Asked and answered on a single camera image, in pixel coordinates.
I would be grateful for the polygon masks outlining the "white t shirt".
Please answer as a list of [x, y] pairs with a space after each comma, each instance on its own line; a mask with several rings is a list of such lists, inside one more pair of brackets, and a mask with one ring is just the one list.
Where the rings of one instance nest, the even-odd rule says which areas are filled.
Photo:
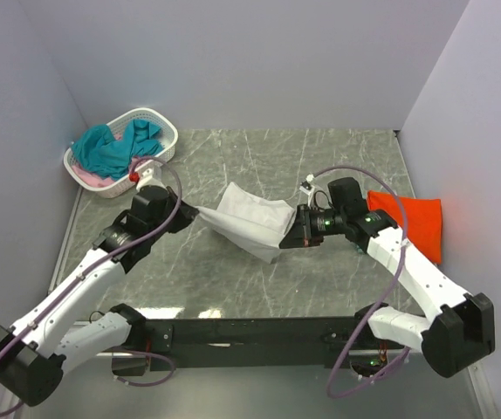
[[284, 200], [255, 196], [231, 182], [215, 209], [199, 206], [198, 216], [213, 231], [252, 256], [271, 263], [295, 221], [296, 210]]

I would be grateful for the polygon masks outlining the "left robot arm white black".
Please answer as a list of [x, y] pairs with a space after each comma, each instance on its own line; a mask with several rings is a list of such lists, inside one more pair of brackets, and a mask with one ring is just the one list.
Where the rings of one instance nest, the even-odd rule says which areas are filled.
[[198, 210], [171, 188], [146, 186], [103, 229], [79, 265], [11, 326], [0, 326], [0, 384], [30, 407], [44, 402], [66, 373], [114, 347], [149, 345], [146, 318], [126, 304], [76, 331], [78, 314], [120, 282], [164, 234], [189, 227]]

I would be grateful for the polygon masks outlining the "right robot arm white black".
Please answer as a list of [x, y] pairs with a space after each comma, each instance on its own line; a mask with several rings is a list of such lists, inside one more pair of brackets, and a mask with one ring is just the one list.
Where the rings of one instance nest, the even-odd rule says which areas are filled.
[[370, 210], [355, 179], [329, 182], [326, 208], [316, 204], [316, 191], [309, 181], [303, 182], [302, 188], [311, 198], [297, 207], [280, 248], [316, 247], [325, 237], [342, 235], [394, 274], [395, 282], [423, 312], [422, 316], [400, 312], [379, 300], [357, 313], [347, 347], [355, 340], [365, 348], [376, 347], [382, 340], [392, 341], [421, 352], [431, 368], [445, 378], [495, 351], [491, 300], [483, 293], [469, 293], [444, 275], [385, 210]]

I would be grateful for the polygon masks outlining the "pink t shirt in basket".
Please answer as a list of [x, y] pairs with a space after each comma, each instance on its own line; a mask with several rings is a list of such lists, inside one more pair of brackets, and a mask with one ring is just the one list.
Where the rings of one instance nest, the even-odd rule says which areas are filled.
[[72, 145], [72, 171], [86, 185], [103, 188], [128, 175], [139, 158], [162, 150], [154, 138], [87, 134]]

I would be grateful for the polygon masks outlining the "teal t shirt in basket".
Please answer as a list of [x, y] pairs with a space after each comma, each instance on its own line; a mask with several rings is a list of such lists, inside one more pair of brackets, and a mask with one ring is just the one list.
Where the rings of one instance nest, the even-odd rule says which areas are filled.
[[135, 157], [157, 155], [163, 150], [161, 128], [148, 120], [130, 120], [117, 140], [108, 125], [89, 128], [72, 144], [72, 155], [82, 169], [114, 181], [127, 175]]

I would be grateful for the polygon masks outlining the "folded orange t shirt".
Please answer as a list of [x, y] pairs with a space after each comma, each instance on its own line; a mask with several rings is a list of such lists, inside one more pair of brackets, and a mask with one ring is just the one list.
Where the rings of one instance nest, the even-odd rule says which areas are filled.
[[[440, 264], [443, 228], [441, 200], [401, 197], [400, 201], [408, 218], [408, 238], [431, 263]], [[390, 194], [369, 190], [367, 206], [370, 210], [384, 210], [403, 226], [401, 211]]]

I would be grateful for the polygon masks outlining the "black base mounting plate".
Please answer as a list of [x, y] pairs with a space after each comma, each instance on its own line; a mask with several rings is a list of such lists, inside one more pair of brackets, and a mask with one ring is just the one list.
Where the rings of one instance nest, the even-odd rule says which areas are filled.
[[107, 351], [149, 350], [178, 368], [333, 366], [359, 324], [355, 317], [151, 319], [134, 344]]

